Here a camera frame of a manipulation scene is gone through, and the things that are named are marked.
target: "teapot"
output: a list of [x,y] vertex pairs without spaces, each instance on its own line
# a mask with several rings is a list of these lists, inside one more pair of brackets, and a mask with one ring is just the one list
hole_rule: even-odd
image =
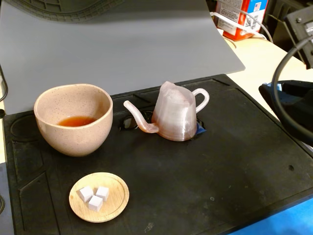
[[[204,101],[196,107],[195,96],[202,94]],[[158,133],[171,141],[186,141],[196,134],[196,113],[209,102],[210,96],[204,89],[190,90],[165,82],[157,98],[152,123],[147,123],[141,112],[128,100],[124,106],[132,113],[138,127],[146,133]]]

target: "black cable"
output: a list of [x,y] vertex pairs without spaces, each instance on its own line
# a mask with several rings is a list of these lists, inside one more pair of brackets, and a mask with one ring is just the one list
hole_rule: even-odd
[[291,128],[291,132],[296,133],[300,136],[300,139],[312,145],[313,143],[313,133],[300,124],[298,124],[289,114],[284,110],[282,104],[279,101],[278,91],[277,91],[277,82],[278,78],[285,67],[286,63],[295,55],[302,47],[304,47],[308,42],[313,40],[313,35],[301,40],[299,43],[293,46],[293,48],[287,53],[287,55],[279,63],[278,67],[275,70],[272,83],[271,83],[271,97],[273,100],[274,111],[282,122],[283,125],[288,125]]
[[6,80],[4,78],[1,65],[0,65],[0,75],[2,77],[3,84],[4,84],[4,95],[0,98],[0,102],[1,102],[1,101],[3,101],[6,98],[6,96],[8,95],[8,91],[9,91],[8,84],[6,83]]

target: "wooden saucer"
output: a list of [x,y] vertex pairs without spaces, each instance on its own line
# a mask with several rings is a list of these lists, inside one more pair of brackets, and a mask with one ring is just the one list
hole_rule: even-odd
[[[78,192],[81,188],[90,186],[94,195],[99,186],[109,188],[109,197],[99,212],[94,212],[88,208],[88,202],[80,198]],[[92,223],[101,223],[114,219],[124,210],[128,203],[129,191],[126,183],[118,176],[97,172],[86,175],[74,184],[69,193],[69,204],[74,213],[83,220]]]

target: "ceramic bowl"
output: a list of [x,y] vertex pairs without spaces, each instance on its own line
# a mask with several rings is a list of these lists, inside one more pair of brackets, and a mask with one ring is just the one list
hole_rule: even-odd
[[[42,136],[53,148],[68,156],[82,157],[107,138],[113,102],[108,93],[94,85],[65,85],[42,93],[35,102],[34,113]],[[73,116],[88,116],[96,121],[79,127],[58,125]]]

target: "blue surface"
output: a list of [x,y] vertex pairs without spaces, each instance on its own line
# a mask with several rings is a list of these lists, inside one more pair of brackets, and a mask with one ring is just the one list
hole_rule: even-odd
[[231,235],[313,235],[313,199],[240,229]]

